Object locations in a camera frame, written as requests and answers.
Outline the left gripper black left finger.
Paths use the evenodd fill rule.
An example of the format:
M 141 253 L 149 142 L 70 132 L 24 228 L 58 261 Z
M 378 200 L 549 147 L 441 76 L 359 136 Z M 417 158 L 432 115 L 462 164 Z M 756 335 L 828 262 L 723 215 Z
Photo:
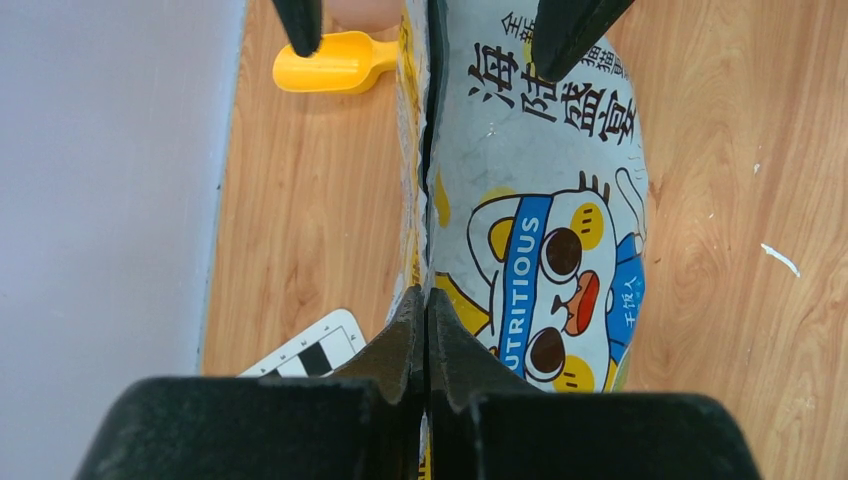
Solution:
M 325 377 L 158 377 L 108 410 L 80 479 L 413 479 L 423 416 L 424 306 Z

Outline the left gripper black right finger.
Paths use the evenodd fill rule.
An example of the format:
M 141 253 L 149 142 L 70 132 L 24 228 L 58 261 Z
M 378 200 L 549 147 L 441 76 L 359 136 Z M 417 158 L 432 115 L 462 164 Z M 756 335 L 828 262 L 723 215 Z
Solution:
M 447 296 L 427 303 L 436 479 L 756 479 L 734 418 L 689 393 L 546 393 L 502 365 Z

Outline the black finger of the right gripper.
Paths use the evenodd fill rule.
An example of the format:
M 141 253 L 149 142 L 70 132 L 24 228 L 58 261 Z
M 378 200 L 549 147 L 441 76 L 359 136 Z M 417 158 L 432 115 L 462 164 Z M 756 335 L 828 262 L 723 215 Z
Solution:
M 634 3 L 633 0 L 539 0 L 531 41 L 538 77 L 562 80 Z
M 294 53 L 302 58 L 312 56 L 322 39 L 323 11 L 321 0 L 272 0 Z

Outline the yellow plastic scoop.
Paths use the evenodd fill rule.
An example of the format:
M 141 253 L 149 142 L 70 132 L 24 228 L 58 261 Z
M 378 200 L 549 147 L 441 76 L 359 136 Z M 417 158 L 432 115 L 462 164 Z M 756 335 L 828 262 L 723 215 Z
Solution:
M 360 94 L 396 68 L 399 42 L 379 41 L 360 31 L 330 33 L 309 57 L 287 45 L 272 65 L 274 83 L 292 93 Z

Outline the pet food bag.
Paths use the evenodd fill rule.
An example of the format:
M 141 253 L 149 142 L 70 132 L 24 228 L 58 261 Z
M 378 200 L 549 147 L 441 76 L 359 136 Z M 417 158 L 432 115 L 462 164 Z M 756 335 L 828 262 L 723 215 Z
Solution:
M 645 297 L 648 180 L 607 32 L 538 77 L 538 1 L 405 1 L 405 275 L 546 393 L 620 393 Z

